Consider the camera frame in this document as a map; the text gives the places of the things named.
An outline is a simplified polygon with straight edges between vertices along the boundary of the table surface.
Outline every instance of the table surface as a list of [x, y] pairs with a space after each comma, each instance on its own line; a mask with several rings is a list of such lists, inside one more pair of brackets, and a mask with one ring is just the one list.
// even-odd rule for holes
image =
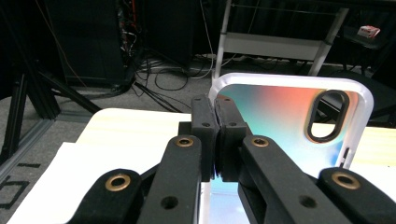
[[[45, 191], [45, 188], [51, 188], [51, 186], [48, 186], [48, 184], [53, 184], [53, 182], [56, 182], [53, 180], [53, 178], [59, 176], [60, 174], [57, 173], [50, 176], [47, 173], [49, 173], [50, 170], [53, 171], [57, 164], [59, 166], [60, 158], [65, 152], [71, 153], [72, 151], [75, 151], [76, 153], [82, 153], [81, 150], [87, 150], [87, 153], [89, 152], [89, 154], [86, 155], [87, 158], [91, 158], [91, 160], [98, 160], [92, 155], [95, 150], [97, 150], [98, 155], [105, 155], [105, 159], [110, 160], [111, 155], [115, 154], [117, 150], [122, 152], [124, 148], [140, 149], [138, 153], [143, 153], [143, 155], [145, 155], [145, 152], [142, 151], [143, 147], [148, 149], [148, 154], [153, 152], [150, 151], [150, 149], [157, 150], [158, 148], [161, 148], [160, 150], [157, 150], [159, 151], [158, 155], [153, 155], [153, 160], [149, 159], [143, 162], [146, 166], [150, 166], [151, 163], [155, 164], [161, 159], [161, 155], [167, 142], [170, 138], [177, 135], [178, 123], [180, 121], [189, 121], [190, 119], [190, 114], [115, 108], [104, 109], [98, 112], [92, 117], [75, 144], [65, 144], [65, 146], [63, 146], [64, 148], [61, 147], [49, 169], [43, 174], [39, 181], [37, 181], [37, 184], [22, 202], [17, 212], [8, 223], [21, 223], [22, 220], [32, 221], [34, 218], [40, 218], [40, 212], [48, 212], [46, 210], [49, 209], [48, 205], [47, 208], [44, 206], [40, 209], [38, 208], [39, 206], [36, 206], [37, 203], [34, 202], [34, 200], [39, 198], [44, 201], [44, 204], [45, 200], [53, 200], [53, 197], [56, 196], [51, 196]], [[319, 124], [316, 126], [316, 128], [318, 130], [326, 131], [327, 129], [330, 129], [331, 126]], [[364, 176], [369, 181], [377, 185], [380, 189], [384, 190], [394, 201], [396, 201], [396, 184], [392, 183], [392, 180], [389, 177], [396, 176], [395, 140], [396, 130], [394, 129], [366, 128], [362, 135], [354, 161], [350, 167], [352, 171]], [[114, 152], [108, 153], [109, 149], [114, 150]], [[70, 172], [64, 171], [62, 166], [58, 167], [58, 170], [61, 172]], [[43, 194], [43, 190], [46, 192], [46, 194], [48, 194], [48, 197], [44, 199], [41, 197], [42, 195], [40, 195]], [[210, 191], [210, 185], [204, 185], [203, 191], [204, 195], [209, 195], [209, 193], [206, 192]], [[203, 199], [204, 204], [208, 204], [207, 199], [207, 197]], [[202, 216], [207, 217], [203, 214], [208, 213], [208, 207], [209, 206], [206, 206], [205, 209], [202, 209]], [[205, 218], [201, 218], [200, 220], [202, 223], [208, 222], [208, 220]]]

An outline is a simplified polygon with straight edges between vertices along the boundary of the phone case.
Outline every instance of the phone case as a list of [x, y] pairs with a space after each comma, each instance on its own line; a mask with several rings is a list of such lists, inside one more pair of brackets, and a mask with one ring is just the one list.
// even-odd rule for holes
[[[342, 99], [334, 126], [314, 122], [320, 99]], [[209, 91], [230, 97], [253, 134], [274, 139], [307, 174], [327, 167], [348, 168], [373, 110], [373, 96], [345, 78], [231, 73], [213, 80]], [[323, 135], [318, 131], [330, 129]]]

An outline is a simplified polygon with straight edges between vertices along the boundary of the gray floor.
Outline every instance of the gray floor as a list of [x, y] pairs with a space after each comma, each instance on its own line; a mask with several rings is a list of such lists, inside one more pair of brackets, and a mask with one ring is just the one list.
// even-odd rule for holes
[[[255, 62], [252, 65], [249, 63], [238, 63], [233, 66], [228, 65], [224, 67], [222, 73], [229, 73], [232, 71], [255, 72], [255, 73], [269, 73], [269, 74], [283, 74], [293, 75], [301, 67], [301, 63], [289, 63], [288, 61], [264, 61]], [[334, 70], [340, 69], [339, 66], [325, 65], [321, 69], [321, 73], [330, 73]], [[309, 66], [304, 67], [300, 74], [306, 74]], [[211, 85], [210, 74], [204, 78], [194, 79], [189, 78], [186, 86], [179, 91], [164, 91], [159, 89], [154, 84], [155, 75], [149, 77], [148, 88], [150, 90], [165, 94], [167, 96], [178, 99], [186, 105], [190, 104], [191, 97], [208, 93]], [[158, 82], [161, 83], [163, 88], [177, 88], [184, 82], [184, 77], [177, 77], [172, 74], [159, 74]], [[78, 88], [82, 94], [97, 94], [103, 90]], [[29, 100], [26, 103], [24, 112], [24, 120], [22, 125], [22, 134], [29, 134], [30, 131], [35, 129], [37, 125], [47, 127], [47, 130], [37, 141], [26, 144], [29, 148], [24, 150], [25, 154], [20, 160], [15, 160], [7, 167], [3, 165], [0, 167], [0, 224], [7, 223], [12, 214], [18, 208], [23, 198], [27, 195], [30, 189], [34, 186], [38, 178], [43, 174], [49, 166], [53, 157], [55, 156], [58, 148], [62, 142], [75, 142], [81, 132], [84, 130], [90, 114], [84, 108], [71, 102], [67, 98], [57, 97], [58, 104], [60, 105], [63, 114], [55, 121], [42, 123], [35, 113]], [[141, 109], [141, 110], [154, 110], [166, 111], [146, 94], [137, 96], [136, 92], [129, 90], [117, 97], [92, 100], [94, 103], [102, 108], [128, 108], [128, 109]], [[178, 102], [169, 100], [173, 105], [179, 108], [184, 113], [190, 113], [191, 110]], [[10, 98], [0, 101], [0, 145], [3, 145], [3, 139], [6, 131], [7, 114], [9, 110]]]

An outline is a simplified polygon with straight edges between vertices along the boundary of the cable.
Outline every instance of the cable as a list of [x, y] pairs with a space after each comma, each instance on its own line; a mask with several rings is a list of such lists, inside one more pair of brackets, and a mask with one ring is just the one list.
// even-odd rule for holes
[[198, 76], [198, 74], [200, 74], [202, 71], [204, 71], [204, 67], [205, 67], [205, 61], [202, 62], [201, 68], [200, 69], [191, 69], [191, 70], [198, 70], [198, 72], [196, 72], [193, 75], [188, 75], [188, 77], [195, 77]]
[[236, 56], [236, 53], [233, 55], [233, 57], [231, 57], [230, 59], [228, 59], [228, 61], [227, 62], [225, 62], [225, 63], [222, 63], [221, 64], [221, 67], [222, 66], [224, 66], [224, 65], [226, 65], [227, 63], [229, 63], [230, 61], [232, 61], [233, 60], [233, 58]]
[[[149, 75], [150, 75], [150, 73], [151, 73], [151, 65], [149, 64], [149, 59], [148, 59], [148, 57], [146, 57], [146, 60], [143, 61], [143, 62], [141, 63], [140, 66], [142, 66], [142, 64], [145, 64], [145, 65], [146, 65], [146, 70], [143, 70], [143, 69], [138, 70], [138, 71], [136, 71], [136, 75], [137, 75], [140, 79], [145, 80], [145, 81], [146, 81], [146, 85], [147, 85], [147, 84], [148, 84], [148, 81], [149, 81]], [[139, 71], [145, 71], [145, 72], [146, 72], [146, 78], [141, 77], [141, 76], [139, 75]]]
[[248, 34], [250, 34], [251, 27], [253, 27], [253, 22], [254, 22], [254, 19], [256, 18], [257, 9], [259, 7], [260, 2], [261, 2], [261, 0], [257, 1], [256, 6], [254, 7], [254, 13], [253, 13], [253, 16], [251, 17], [250, 25], [249, 25], [248, 30], [247, 30]]
[[128, 53], [128, 56], [132, 57], [132, 53], [131, 52], [132, 52], [132, 48], [134, 47], [134, 43], [136, 43], [137, 35], [135, 35], [135, 34], [133, 34], [131, 32], [126, 32], [126, 31], [123, 31], [122, 33], [125, 34], [125, 35], [132, 35], [134, 37], [134, 42], [131, 44], [131, 46], [128, 48], [128, 50], [127, 49], [125, 50]]
[[[270, 63], [270, 62], [272, 62], [273, 60], [276, 60], [276, 62], [275, 62], [275, 64], [272, 66], [272, 67], [269, 67], [269, 68], [267, 68], [267, 67], [263, 67], [262, 66], [262, 64], [266, 64], [266, 63]], [[276, 67], [277, 67], [277, 64], [279, 63], [279, 59], [278, 58], [271, 58], [271, 60], [266, 60], [266, 61], [264, 61], [264, 62], [262, 62], [262, 63], [247, 63], [247, 64], [251, 64], [251, 65], [255, 65], [255, 66], [258, 66], [258, 67], [260, 67], [262, 70], [264, 70], [264, 71], [271, 71], [271, 70], [274, 70]]]
[[[172, 75], [181, 74], [181, 75], [185, 78], [185, 81], [184, 81], [183, 85], [182, 85], [181, 87], [174, 88], [174, 89], [166, 89], [166, 88], [164, 88], [164, 87], [161, 87], [161, 86], [158, 84], [158, 75], [159, 75], [159, 74], [164, 74], [164, 73], [165, 73], [164, 71], [165, 71], [166, 73], [169, 73], [169, 74], [172, 74]], [[154, 78], [155, 86], [158, 87], [159, 89], [163, 90], [163, 91], [180, 91], [180, 90], [182, 90], [182, 89], [187, 85], [188, 82], [189, 82], [189, 77], [188, 77], [183, 71], [168, 70], [168, 69], [166, 69], [166, 68], [160, 70], [160, 71], [156, 74], [156, 76], [155, 76], [155, 78]]]
[[152, 69], [162, 69], [162, 68], [179, 68], [179, 67], [160, 67], [161, 65], [164, 64], [164, 60], [152, 60], [149, 61], [148, 59], [146, 59], [146, 61], [143, 61], [142, 64], [144, 64], [145, 66], [140, 66], [140, 69], [137, 70], [137, 72], [147, 72], [148, 67], [150, 68], [150, 70]]
[[[203, 17], [203, 19], [204, 19], [204, 25], [205, 25], [205, 31], [206, 31], [207, 42], [208, 42], [208, 44], [209, 44], [210, 53], [213, 55], [212, 43], [210, 42], [209, 32], [207, 31], [207, 24], [206, 24], [206, 18], [205, 18], [204, 7], [203, 7], [203, 5], [202, 5], [202, 1], [203, 1], [203, 0], [200, 0], [199, 3], [200, 3], [200, 6], [201, 6], [202, 17]], [[210, 63], [210, 68], [209, 68], [209, 70], [207, 71], [207, 73], [205, 73], [204, 75], [202, 75], [202, 76], [200, 76], [200, 77], [191, 77], [191, 78], [198, 79], [198, 78], [206, 77], [206, 76], [212, 71], [212, 69], [213, 69], [213, 64], [214, 64], [214, 58], [212, 57], [212, 60], [211, 60], [211, 63]]]
[[136, 81], [133, 83], [133, 86], [131, 87], [131, 89], [134, 91], [134, 94], [136, 94], [137, 97], [140, 97], [144, 94], [144, 92], [142, 91], [140, 94], [137, 93], [137, 91], [134, 89], [134, 84], [136, 83]]
[[297, 71], [294, 73], [295, 75], [299, 75], [301, 71], [305, 68], [305, 66], [308, 64], [308, 61], [304, 61], [303, 64], [297, 69]]
[[[113, 92], [106, 92], [106, 93], [101, 93], [101, 94], [81, 94], [81, 95], [83, 97], [87, 98], [88, 100], [101, 100], [101, 99], [107, 99], [107, 98], [112, 98], [112, 97], [115, 97], [115, 96], [122, 95], [125, 92], [127, 92], [128, 90], [129, 90], [129, 87], [123, 87], [123, 88], [120, 88], [120, 89], [118, 89], [116, 91], [113, 91]], [[63, 95], [59, 91], [52, 90], [52, 92], [53, 92], [54, 95], [57, 95], [57, 96], [60, 96], [60, 97], [69, 98], [69, 97]]]
[[338, 70], [331, 71], [331, 72], [327, 75], [327, 77], [331, 77], [332, 75], [335, 75], [335, 74], [337, 74], [337, 73], [350, 73], [350, 74], [356, 74], [355, 72], [351, 71], [351, 69], [353, 69], [353, 68], [354, 68], [354, 67], [349, 68], [349, 69], [347, 69], [347, 70], [338, 69]]
[[70, 71], [71, 71], [71, 72], [73, 73], [73, 75], [78, 79], [78, 81], [79, 81], [84, 87], [87, 87], [87, 85], [85, 85], [85, 83], [84, 83], [84, 82], [81, 80], [81, 78], [77, 75], [76, 71], [73, 69], [73, 67], [70, 65], [69, 61], [67, 60], [66, 54], [64, 53], [64, 49], [62, 48], [61, 43], [59, 42], [58, 38], [56, 37], [56, 34], [53, 32], [52, 28], [50, 27], [50, 24], [49, 24], [49, 22], [47, 21], [47, 18], [46, 18], [46, 16], [44, 15], [44, 12], [43, 12], [43, 10], [41, 9], [41, 6], [38, 4], [37, 0], [35, 0], [35, 4], [37, 5], [38, 10], [40, 11], [41, 16], [43, 17], [44, 22], [47, 24], [47, 27], [49, 28], [49, 31], [51, 32], [51, 34], [52, 34], [52, 36], [53, 36], [53, 38], [54, 38], [54, 40], [55, 40], [56, 45], [58, 46], [59, 50], [61, 51], [62, 55], [64, 56], [64, 61], [66, 62], [67, 67], [69, 67]]
[[[177, 113], [182, 113], [181, 110], [177, 109], [175, 106], [171, 105], [169, 102], [167, 102], [165, 99], [163, 99], [161, 96], [165, 96], [163, 94], [160, 94], [155, 91], [151, 91], [147, 87], [143, 86], [142, 84], [136, 82], [134, 84], [138, 89], [140, 89], [143, 93], [147, 94], [152, 100], [154, 100], [158, 105], [160, 105], [162, 108], [166, 109], [169, 112], [177, 112]], [[172, 100], [175, 100], [177, 102], [180, 102], [179, 100], [176, 100], [172, 97], [165, 96], [167, 98], [170, 98]]]

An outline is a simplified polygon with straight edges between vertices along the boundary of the white table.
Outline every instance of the white table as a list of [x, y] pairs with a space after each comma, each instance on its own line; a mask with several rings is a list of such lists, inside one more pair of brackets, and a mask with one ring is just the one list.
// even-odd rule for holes
[[[115, 168], [134, 169], [141, 174], [161, 160], [167, 142], [177, 135], [178, 123], [189, 120], [190, 114], [115, 108], [98, 112], [75, 144], [65, 143], [60, 148], [48, 170], [8, 223], [67, 222], [101, 174]], [[331, 127], [319, 125], [317, 128], [325, 130]], [[396, 176], [395, 140], [396, 130], [366, 128], [351, 170], [372, 181], [396, 201], [396, 183], [391, 179]], [[64, 192], [68, 193], [59, 194], [57, 192], [62, 189], [57, 188], [66, 188]], [[212, 203], [219, 203], [219, 199], [230, 199], [230, 203], [238, 200], [233, 187], [221, 190], [223, 194]], [[247, 221], [240, 204], [230, 204], [230, 207], [234, 206], [231, 210], [220, 206], [218, 217], [216, 214], [212, 216], [212, 210], [209, 214], [209, 191], [210, 185], [203, 185], [205, 196], [202, 198], [201, 223], [216, 223], [217, 218], [221, 218], [221, 223]]]

